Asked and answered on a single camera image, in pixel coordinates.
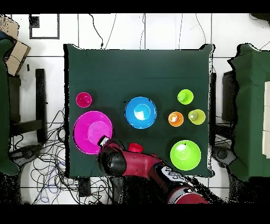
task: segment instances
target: bowl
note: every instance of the bowl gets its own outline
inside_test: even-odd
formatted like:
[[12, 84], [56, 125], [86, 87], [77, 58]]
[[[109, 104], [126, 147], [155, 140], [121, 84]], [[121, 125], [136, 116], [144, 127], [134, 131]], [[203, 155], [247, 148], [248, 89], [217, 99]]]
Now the bowl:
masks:
[[170, 158], [176, 168], [183, 171], [192, 170], [200, 163], [200, 148], [190, 140], [182, 140], [171, 148]]
[[73, 127], [73, 140], [76, 147], [86, 154], [98, 154], [101, 137], [112, 137], [111, 120], [100, 111], [89, 111], [81, 115]]
[[132, 127], [145, 129], [155, 122], [157, 109], [152, 100], [146, 97], [135, 97], [127, 103], [124, 115]]

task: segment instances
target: dark green tablecloth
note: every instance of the dark green tablecloth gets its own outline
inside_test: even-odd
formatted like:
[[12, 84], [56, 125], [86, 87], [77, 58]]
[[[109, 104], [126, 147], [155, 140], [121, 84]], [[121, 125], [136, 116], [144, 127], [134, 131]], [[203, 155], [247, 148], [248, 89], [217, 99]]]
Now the dark green tablecloth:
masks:
[[[156, 154], [174, 170], [170, 149], [177, 141], [194, 141], [201, 149], [201, 161], [184, 175], [211, 176], [207, 168], [208, 125], [194, 125], [188, 120], [193, 109], [208, 109], [209, 54], [213, 46], [201, 50], [80, 50], [64, 45], [66, 88], [69, 88], [70, 176], [100, 176], [96, 155], [80, 152], [73, 142], [73, 125], [80, 115], [90, 110], [105, 113], [113, 124], [113, 137], [127, 148], [135, 142], [143, 152]], [[177, 101], [182, 89], [190, 89], [194, 100], [190, 105]], [[80, 92], [88, 92], [93, 103], [79, 108], [75, 102]], [[157, 107], [157, 119], [147, 129], [134, 129], [125, 120], [124, 109], [133, 97], [150, 98]], [[184, 115], [180, 127], [168, 123], [168, 115], [179, 111]]]
[[234, 145], [238, 159], [229, 168], [242, 181], [251, 176], [270, 177], [270, 159], [262, 154], [264, 85], [270, 81], [270, 53], [242, 44], [231, 63], [239, 84]]
[[7, 67], [4, 63], [5, 53], [13, 47], [13, 43], [10, 40], [0, 40], [0, 173], [8, 175], [17, 175], [19, 173], [18, 166], [12, 163], [7, 153], [10, 149], [10, 137], [9, 137], [9, 94], [8, 94], [8, 78]]

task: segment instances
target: lime green cup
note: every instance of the lime green cup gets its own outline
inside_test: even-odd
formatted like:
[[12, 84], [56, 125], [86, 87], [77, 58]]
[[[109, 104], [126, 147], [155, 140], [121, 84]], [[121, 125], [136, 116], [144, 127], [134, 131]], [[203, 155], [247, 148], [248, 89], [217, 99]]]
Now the lime green cup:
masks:
[[189, 89], [183, 89], [177, 95], [177, 100], [184, 105], [190, 104], [193, 101], [193, 93]]
[[201, 125], [205, 121], [205, 113], [202, 110], [192, 110], [188, 113], [188, 119], [195, 125]]
[[170, 158], [176, 168], [192, 170], [200, 163], [200, 148], [190, 140], [179, 141], [171, 148]]

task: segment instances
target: red cap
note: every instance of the red cap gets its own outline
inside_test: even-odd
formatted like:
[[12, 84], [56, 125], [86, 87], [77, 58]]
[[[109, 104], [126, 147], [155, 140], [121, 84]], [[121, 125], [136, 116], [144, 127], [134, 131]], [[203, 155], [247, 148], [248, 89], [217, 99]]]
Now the red cap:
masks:
[[129, 144], [129, 152], [142, 153], [143, 147], [137, 143]]
[[199, 204], [199, 203], [208, 204], [208, 201], [206, 201], [202, 196], [194, 193], [184, 194], [176, 202], [176, 204]]

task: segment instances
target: white tiled floor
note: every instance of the white tiled floor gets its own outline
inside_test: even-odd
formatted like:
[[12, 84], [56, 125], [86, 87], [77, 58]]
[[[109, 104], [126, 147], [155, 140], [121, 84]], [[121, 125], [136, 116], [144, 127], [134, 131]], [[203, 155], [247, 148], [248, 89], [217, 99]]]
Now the white tiled floor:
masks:
[[[93, 14], [95, 27], [103, 38], [105, 48], [114, 23], [115, 14]], [[241, 43], [251, 43], [258, 49], [270, 40], [270, 27], [262, 20], [252, 20], [245, 14], [146, 14], [146, 30], [144, 31], [143, 13], [117, 14], [114, 29], [106, 49], [144, 49], [144, 35], [146, 49], [199, 49], [205, 43], [216, 46], [213, 65], [217, 72], [217, 116], [222, 113], [222, 76], [230, 71], [227, 60], [236, 55], [237, 46]], [[64, 59], [63, 44], [71, 43], [82, 49], [99, 49], [101, 39], [93, 27], [92, 17], [88, 14], [60, 14], [59, 40], [30, 40], [28, 15], [12, 15], [19, 25], [18, 40], [31, 47], [29, 57], [20, 71], [21, 86], [21, 119], [22, 121], [35, 119], [35, 69], [44, 68], [46, 73], [47, 121], [52, 122], [58, 110], [64, 107]], [[270, 50], [270, 44], [263, 50]], [[62, 115], [57, 116], [55, 122], [61, 123]], [[35, 132], [24, 135], [20, 146], [36, 143]], [[35, 166], [42, 168], [47, 164], [40, 160]], [[229, 182], [226, 169], [211, 161], [211, 168], [215, 175], [212, 178], [198, 178], [198, 180], [216, 195], [228, 198]], [[36, 182], [30, 177], [33, 163], [28, 164], [22, 174], [22, 195], [27, 201], [33, 201], [38, 195]], [[33, 174], [36, 180], [39, 174]], [[52, 201], [56, 194], [48, 193]], [[59, 203], [75, 203], [68, 191], [59, 194]]]

